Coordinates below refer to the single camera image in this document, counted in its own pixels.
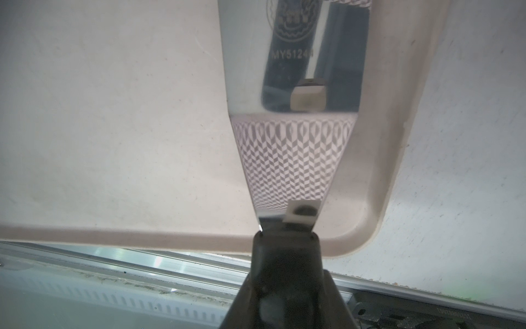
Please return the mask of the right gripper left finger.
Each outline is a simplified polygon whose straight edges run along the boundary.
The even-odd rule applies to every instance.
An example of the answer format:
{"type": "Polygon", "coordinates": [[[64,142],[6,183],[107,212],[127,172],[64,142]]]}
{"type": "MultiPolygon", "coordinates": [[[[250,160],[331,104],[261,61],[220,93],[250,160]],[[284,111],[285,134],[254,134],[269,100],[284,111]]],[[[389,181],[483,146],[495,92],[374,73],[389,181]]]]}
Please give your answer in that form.
{"type": "Polygon", "coordinates": [[[248,274],[219,328],[257,328],[256,322],[257,291],[254,288],[251,274],[248,274]]]}

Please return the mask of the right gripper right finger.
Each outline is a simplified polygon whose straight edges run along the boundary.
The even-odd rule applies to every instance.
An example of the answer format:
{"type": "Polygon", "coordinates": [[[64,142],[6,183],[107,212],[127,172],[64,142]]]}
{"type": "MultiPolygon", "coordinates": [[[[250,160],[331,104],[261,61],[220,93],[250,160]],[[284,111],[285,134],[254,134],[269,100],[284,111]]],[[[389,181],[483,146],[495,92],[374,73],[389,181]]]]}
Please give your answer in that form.
{"type": "Polygon", "coordinates": [[[323,271],[322,328],[358,328],[330,272],[327,270],[323,271]]]}

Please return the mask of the beige plastic tray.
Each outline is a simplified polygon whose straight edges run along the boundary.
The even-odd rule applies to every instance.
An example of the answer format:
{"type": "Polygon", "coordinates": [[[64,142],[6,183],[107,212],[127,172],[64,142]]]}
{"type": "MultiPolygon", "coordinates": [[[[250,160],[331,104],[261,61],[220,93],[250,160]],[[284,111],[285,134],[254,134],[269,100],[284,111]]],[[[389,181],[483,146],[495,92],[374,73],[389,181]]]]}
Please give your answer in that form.
{"type": "MultiPolygon", "coordinates": [[[[274,1],[2,1],[1,238],[247,253],[227,105],[260,98],[274,1]]],[[[358,122],[316,223],[379,231],[448,1],[374,1],[358,122]]]]}

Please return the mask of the black handled metal scraper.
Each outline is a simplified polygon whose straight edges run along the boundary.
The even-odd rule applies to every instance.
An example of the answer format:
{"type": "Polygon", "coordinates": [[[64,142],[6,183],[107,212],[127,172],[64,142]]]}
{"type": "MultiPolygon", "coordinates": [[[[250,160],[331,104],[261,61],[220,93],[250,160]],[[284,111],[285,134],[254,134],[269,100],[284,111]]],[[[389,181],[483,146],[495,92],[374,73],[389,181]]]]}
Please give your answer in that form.
{"type": "Polygon", "coordinates": [[[259,230],[257,328],[322,328],[314,227],[358,119],[370,1],[220,1],[227,109],[259,230]]]}

